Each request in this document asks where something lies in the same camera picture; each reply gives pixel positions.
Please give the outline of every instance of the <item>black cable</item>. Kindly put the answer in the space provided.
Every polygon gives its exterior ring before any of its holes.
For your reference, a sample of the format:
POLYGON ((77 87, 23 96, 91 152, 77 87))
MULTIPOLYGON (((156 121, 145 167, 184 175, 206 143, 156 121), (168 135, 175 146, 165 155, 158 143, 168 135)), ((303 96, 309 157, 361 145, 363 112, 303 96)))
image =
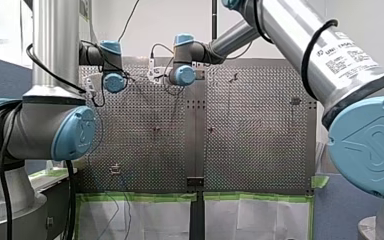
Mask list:
POLYGON ((6 208, 6 214, 7 214, 7 240, 12 240, 12 206, 11 206, 11 196, 9 195, 8 190, 8 183, 6 181, 5 176, 5 155, 7 152, 9 140, 11 139, 12 131, 14 130, 14 123, 15 118, 17 116, 17 113, 21 109, 21 103, 18 104, 18 106, 10 113, 8 119, 9 119, 9 125, 7 128, 7 131, 5 133, 4 143, 2 145, 1 153, 0 153, 0 178, 1 178, 1 184, 2 184, 2 191, 4 193, 5 198, 5 208, 6 208))
POLYGON ((70 197, 69 197, 69 203, 70 203, 69 221, 70 222, 68 224, 66 240, 71 240, 73 239, 74 227, 76 223, 76 183, 74 180, 73 163, 71 161, 65 161, 65 164, 67 165, 68 179, 70 181, 70 197))
POLYGON ((126 194, 126 192, 129 192, 129 188, 127 187, 127 183, 123 179, 123 177, 121 177, 121 182, 123 183, 123 186, 124 186, 123 195, 124 195, 124 198, 126 199, 127 206, 129 208, 129 224, 127 225, 127 232, 126 232, 126 235, 124 236, 124 240, 127 240, 127 238, 129 237, 129 234, 130 234, 130 227, 132 225, 132 213, 131 213, 130 201, 129 201, 129 198, 127 197, 127 194, 126 194))
POLYGON ((152 49, 151 49, 151 58, 154 58, 154 49, 155 47, 162 47, 164 49, 166 49, 167 51, 169 51, 171 54, 174 54, 173 50, 171 50, 169 47, 167 47, 166 45, 162 44, 162 43, 156 43, 154 44, 154 46, 152 46, 152 49))
POLYGON ((248 44, 248 47, 246 47, 246 49, 241 54, 234 56, 234 57, 231 57, 231 58, 227 58, 227 60, 234 60, 234 59, 242 57, 246 52, 248 52, 248 50, 251 48, 251 45, 252 45, 252 42, 250 42, 248 44))
POLYGON ((79 93, 86 93, 86 90, 78 87, 76 84, 74 83, 71 83, 67 80, 65 80, 64 78, 56 75, 55 73, 51 72, 51 70, 49 70, 40 60, 39 58, 31 51, 33 47, 33 44, 30 44, 27 49, 26 49, 26 53, 27 53, 27 56, 29 56, 29 58, 36 64, 38 65, 40 68, 42 68, 45 72, 47 72, 49 75, 51 75, 53 78, 55 78, 56 80, 58 80, 59 82, 62 82, 64 83, 65 85, 68 85, 74 89, 76 89, 77 91, 79 91, 79 93))
POLYGON ((118 38, 118 41, 119 41, 119 42, 121 41, 121 39, 123 38, 124 34, 126 33, 127 26, 129 26, 129 22, 130 22, 130 20, 132 19, 133 14, 135 13, 135 10, 136 10, 136 7, 138 6, 139 1, 140 1, 140 0, 137 0, 136 3, 135 3, 135 5, 133 6, 132 12, 130 13, 129 18, 127 19, 126 25, 124 26, 124 30, 123 30, 123 32, 121 33, 120 37, 118 38))
MULTIPOLYGON (((117 71, 120 71, 120 75, 126 79, 126 87, 129 85, 129 79, 132 79, 132 77, 130 76, 130 73, 124 71, 122 68, 119 68, 118 66, 116 66, 115 64, 113 64, 112 62, 109 61, 109 59, 106 57, 106 55, 103 53, 101 47, 96 44, 96 43, 92 43, 92 42, 89 42, 89 41, 85 41, 85 40, 81 40, 81 42, 84 42, 84 43, 87 43, 91 46, 94 46, 96 49, 98 49, 99 51, 99 55, 102 57, 102 59, 104 59, 104 62, 102 64, 102 70, 99 70, 99 72, 105 72, 106 70, 104 69, 104 64, 105 63, 108 63, 110 66, 112 66, 113 68, 115 68, 115 70, 117 71)), ((92 97, 92 102, 93 102, 93 105, 95 107, 104 107, 105 104, 106 104, 106 99, 105 99, 105 93, 104 93, 104 82, 103 82, 103 79, 101 78, 101 95, 102 95, 102 103, 101 104, 98 104, 95 100, 95 97, 92 97)))
POLYGON ((331 19, 327 21, 319 30, 317 30, 314 35, 311 37, 310 43, 308 43, 307 49, 304 52, 304 55, 302 57, 302 63, 301 63, 301 79, 302 84, 304 85, 305 91, 307 91, 308 95, 310 95, 312 98, 317 100, 316 95, 314 95, 313 91, 311 90, 310 84, 308 82, 308 65, 310 64, 310 56, 311 52, 314 49, 314 46, 317 43, 317 40, 319 40, 322 33, 327 30, 330 27, 337 27, 338 21, 335 19, 331 19))
POLYGON ((266 42, 273 44, 273 41, 266 35, 266 33, 263 31, 260 25, 260 20, 258 17, 258 0, 254 0, 254 21, 255 21, 255 26, 257 27, 257 31, 260 34, 260 36, 266 40, 266 42))

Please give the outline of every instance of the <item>white wall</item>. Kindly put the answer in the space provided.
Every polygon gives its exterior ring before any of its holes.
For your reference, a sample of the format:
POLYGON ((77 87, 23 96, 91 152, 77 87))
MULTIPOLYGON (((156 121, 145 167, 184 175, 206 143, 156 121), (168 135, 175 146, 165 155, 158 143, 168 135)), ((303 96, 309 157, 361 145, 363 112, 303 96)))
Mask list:
MULTIPOLYGON (((98 40, 117 40, 136 0, 93 0, 92 16, 98 40)), ((155 43, 173 45, 174 37, 191 33, 196 40, 211 40, 211 1, 141 0, 121 44, 123 55, 149 57, 155 43)), ((163 49, 157 56, 171 56, 163 49)))

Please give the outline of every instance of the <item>silver robot arm segment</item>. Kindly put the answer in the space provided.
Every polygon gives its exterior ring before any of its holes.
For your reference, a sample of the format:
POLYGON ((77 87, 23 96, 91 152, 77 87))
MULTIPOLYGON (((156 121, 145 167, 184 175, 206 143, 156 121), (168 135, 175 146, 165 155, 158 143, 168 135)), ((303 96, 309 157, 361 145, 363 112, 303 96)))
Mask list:
POLYGON ((361 190, 384 198, 384 68, 305 0, 223 4, 269 37, 323 104, 336 168, 361 190))

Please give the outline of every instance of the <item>metal pole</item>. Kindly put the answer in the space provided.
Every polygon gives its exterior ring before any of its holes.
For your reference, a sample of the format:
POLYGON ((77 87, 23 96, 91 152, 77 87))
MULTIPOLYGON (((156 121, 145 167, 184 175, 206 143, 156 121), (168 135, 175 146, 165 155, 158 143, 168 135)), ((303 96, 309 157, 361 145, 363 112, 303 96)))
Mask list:
MULTIPOLYGON (((53 73, 78 84, 79 1, 40 0, 33 3, 33 49, 53 73)), ((33 65, 33 88, 24 96, 79 98, 43 69, 33 65)))
POLYGON ((212 38, 213 40, 217 38, 217 1, 213 0, 213 6, 212 6, 212 38))

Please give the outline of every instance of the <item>metal bracket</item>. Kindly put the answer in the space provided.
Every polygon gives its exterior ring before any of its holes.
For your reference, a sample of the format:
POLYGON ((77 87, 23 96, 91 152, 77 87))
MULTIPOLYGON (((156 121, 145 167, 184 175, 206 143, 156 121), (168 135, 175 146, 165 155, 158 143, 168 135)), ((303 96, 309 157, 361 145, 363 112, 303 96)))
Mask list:
POLYGON ((121 175, 121 166, 120 164, 116 163, 114 166, 110 167, 110 174, 111 175, 121 175))
POLYGON ((187 178, 188 187, 204 187, 204 178, 203 177, 188 177, 187 178))

